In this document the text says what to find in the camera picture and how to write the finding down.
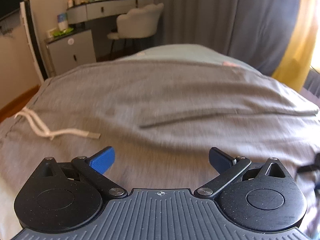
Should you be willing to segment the grey bedside cabinet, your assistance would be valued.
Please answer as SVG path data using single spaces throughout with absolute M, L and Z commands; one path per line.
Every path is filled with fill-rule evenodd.
M 61 75 L 83 64 L 95 63 L 91 29 L 75 29 L 67 35 L 45 40 L 49 77 Z

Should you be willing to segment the grey sweatpants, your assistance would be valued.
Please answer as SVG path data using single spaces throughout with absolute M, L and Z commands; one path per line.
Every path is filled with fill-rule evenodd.
M 21 229 L 13 202 L 40 161 L 90 156 L 112 146 L 107 177 L 134 187 L 196 189 L 216 172 L 210 148 L 253 162 L 278 158 L 295 176 L 319 152 L 319 108 L 252 67 L 174 60 L 89 64 L 48 79 L 27 103 L 52 131 L 24 116 L 1 123 L 1 239 Z

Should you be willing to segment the grey vanity desk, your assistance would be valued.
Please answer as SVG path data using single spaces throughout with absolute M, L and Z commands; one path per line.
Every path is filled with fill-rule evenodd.
M 153 4 L 154 0 L 109 0 L 77 5 L 67 10 L 69 24 L 78 24 L 128 13 L 131 9 L 142 8 Z

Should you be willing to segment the grey curtain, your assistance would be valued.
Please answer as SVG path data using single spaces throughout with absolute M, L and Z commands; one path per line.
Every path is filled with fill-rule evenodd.
M 300 0 L 155 0 L 159 44 L 200 44 L 272 75 L 294 30 Z

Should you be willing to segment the light blue patterned bedsheet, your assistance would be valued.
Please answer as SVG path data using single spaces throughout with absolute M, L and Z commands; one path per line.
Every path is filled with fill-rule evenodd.
M 174 60 L 188 62 L 212 63 L 220 66 L 240 67 L 259 73 L 258 70 L 240 60 L 223 55 L 199 44 L 170 44 L 152 47 L 130 56 L 119 58 L 124 60 Z

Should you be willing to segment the white vanity chair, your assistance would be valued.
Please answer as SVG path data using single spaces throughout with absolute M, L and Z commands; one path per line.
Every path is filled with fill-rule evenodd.
M 116 19 L 117 31 L 107 35 L 109 40 L 147 38 L 155 35 L 164 4 L 150 4 L 131 9 Z

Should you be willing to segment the yellow curtain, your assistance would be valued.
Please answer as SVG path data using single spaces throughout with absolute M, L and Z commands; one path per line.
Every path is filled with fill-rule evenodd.
M 300 0 L 295 28 L 279 66 L 272 77 L 300 92 L 308 73 L 316 44 L 317 0 Z

